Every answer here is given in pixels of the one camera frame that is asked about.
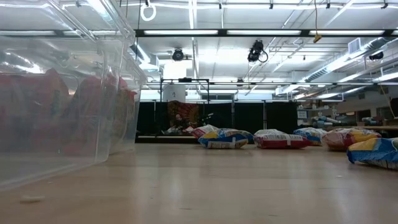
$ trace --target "black curtain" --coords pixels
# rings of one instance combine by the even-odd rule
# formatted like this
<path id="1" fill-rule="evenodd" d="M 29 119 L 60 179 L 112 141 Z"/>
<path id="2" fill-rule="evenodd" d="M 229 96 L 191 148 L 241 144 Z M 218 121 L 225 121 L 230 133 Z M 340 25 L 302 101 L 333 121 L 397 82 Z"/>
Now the black curtain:
<path id="1" fill-rule="evenodd" d="M 156 133 L 155 129 L 155 103 L 139 103 L 137 131 L 140 135 L 151 135 Z"/>
<path id="2" fill-rule="evenodd" d="M 232 103 L 210 103 L 204 104 L 204 107 L 205 114 L 202 120 L 217 128 L 233 128 Z"/>
<path id="3" fill-rule="evenodd" d="M 278 129 L 292 134 L 297 129 L 296 103 L 266 103 L 267 129 Z"/>
<path id="4" fill-rule="evenodd" d="M 167 102 L 156 102 L 156 134 L 162 134 L 162 131 L 168 130 L 170 127 L 167 104 Z"/>
<path id="5" fill-rule="evenodd" d="M 235 103 L 235 129 L 254 134 L 264 129 L 264 103 Z"/>

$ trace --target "ceiling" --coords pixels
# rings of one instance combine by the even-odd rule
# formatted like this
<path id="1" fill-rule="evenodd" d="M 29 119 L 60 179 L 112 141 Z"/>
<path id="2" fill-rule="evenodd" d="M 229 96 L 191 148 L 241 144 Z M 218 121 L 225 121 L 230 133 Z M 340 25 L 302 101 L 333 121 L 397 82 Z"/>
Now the ceiling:
<path id="1" fill-rule="evenodd" d="M 133 29 L 314 29 L 315 10 L 302 7 L 312 6 L 311 0 L 274 0 L 274 8 L 268 9 L 269 1 L 222 0 L 223 9 L 218 8 L 219 0 L 197 0 L 196 13 L 191 18 L 190 4 L 195 0 L 151 0 L 156 7 L 156 15 L 151 21 L 140 17 L 139 0 L 121 2 L 122 12 Z M 331 0 L 332 7 L 326 9 L 327 1 L 318 0 L 319 29 L 396 29 L 398 27 L 398 1 L 387 1 L 389 7 L 381 9 L 384 1 L 367 0 Z M 353 3 L 347 9 L 342 8 Z M 146 17 L 151 16 L 151 9 L 145 9 Z M 261 39 L 269 48 L 269 60 L 251 70 L 248 64 L 248 50 L 253 42 Z M 354 38 L 322 38 L 313 44 L 312 38 L 255 38 L 255 37 L 196 37 L 198 45 L 198 76 L 213 80 L 232 80 L 248 78 L 250 81 L 297 81 L 295 74 L 305 74 L 309 70 L 323 65 L 330 58 L 347 50 L 348 42 Z M 187 55 L 192 55 L 190 37 L 141 37 L 139 45 L 147 54 L 159 56 L 160 64 L 171 62 L 169 53 L 174 48 L 182 48 Z M 295 52 L 299 44 L 303 47 Z M 360 59 L 336 70 L 346 75 L 364 69 L 364 60 Z M 193 77 L 192 66 L 188 66 L 188 76 Z"/>

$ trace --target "floor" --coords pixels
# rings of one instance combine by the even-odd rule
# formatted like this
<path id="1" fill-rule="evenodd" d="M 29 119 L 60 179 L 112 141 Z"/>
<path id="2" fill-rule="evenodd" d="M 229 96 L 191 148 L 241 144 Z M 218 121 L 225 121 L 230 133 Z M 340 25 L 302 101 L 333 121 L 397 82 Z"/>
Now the floor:
<path id="1" fill-rule="evenodd" d="M 343 152 L 135 148 L 0 192 L 0 223 L 397 223 L 398 172 L 352 165 Z"/>

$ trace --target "transparent container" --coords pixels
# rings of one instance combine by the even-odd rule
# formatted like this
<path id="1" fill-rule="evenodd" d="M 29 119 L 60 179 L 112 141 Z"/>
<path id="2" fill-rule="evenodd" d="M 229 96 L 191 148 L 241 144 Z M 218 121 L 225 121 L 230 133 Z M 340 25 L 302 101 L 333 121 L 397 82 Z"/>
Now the transparent container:
<path id="1" fill-rule="evenodd" d="M 0 190 L 108 158 L 145 81 L 133 33 L 110 0 L 0 1 Z"/>

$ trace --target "air duct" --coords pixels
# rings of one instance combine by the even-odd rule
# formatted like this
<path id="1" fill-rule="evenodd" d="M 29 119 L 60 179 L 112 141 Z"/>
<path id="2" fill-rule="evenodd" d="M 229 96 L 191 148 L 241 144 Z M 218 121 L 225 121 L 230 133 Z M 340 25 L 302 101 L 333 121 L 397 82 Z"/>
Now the air duct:
<path id="1" fill-rule="evenodd" d="M 349 44 L 349 50 L 346 50 L 339 54 L 336 57 L 333 57 L 329 59 L 326 63 L 324 63 L 322 66 L 314 68 L 313 70 L 310 70 L 309 73 L 302 78 L 299 82 L 311 82 L 312 80 L 319 78 L 321 76 L 324 76 L 326 74 L 331 73 L 334 70 L 337 70 L 345 65 L 348 65 L 351 63 L 354 59 L 358 57 L 365 57 L 371 54 L 374 54 L 377 52 L 381 47 L 384 45 L 388 44 L 389 42 L 392 42 L 396 40 L 394 37 L 378 37 L 376 39 L 373 39 L 366 44 L 360 44 L 360 39 L 357 39 L 358 41 L 355 43 L 356 44 L 356 49 L 352 49 L 352 47 Z M 298 88 L 300 85 L 290 85 L 290 86 L 282 86 L 278 87 L 275 92 L 276 94 L 283 94 L 283 93 L 288 93 L 296 88 Z"/>
<path id="2" fill-rule="evenodd" d="M 321 68 L 311 70 L 309 74 L 304 78 L 304 81 L 310 82 L 316 78 L 329 74 L 330 72 L 349 64 L 352 60 L 358 57 L 363 57 L 365 55 L 374 53 L 382 46 L 388 44 L 393 40 L 395 40 L 394 37 L 379 37 L 368 42 L 367 44 L 360 46 L 360 48 L 353 53 L 349 53 L 347 50 L 342 53 L 338 58 L 331 59 L 328 63 L 321 66 Z"/>

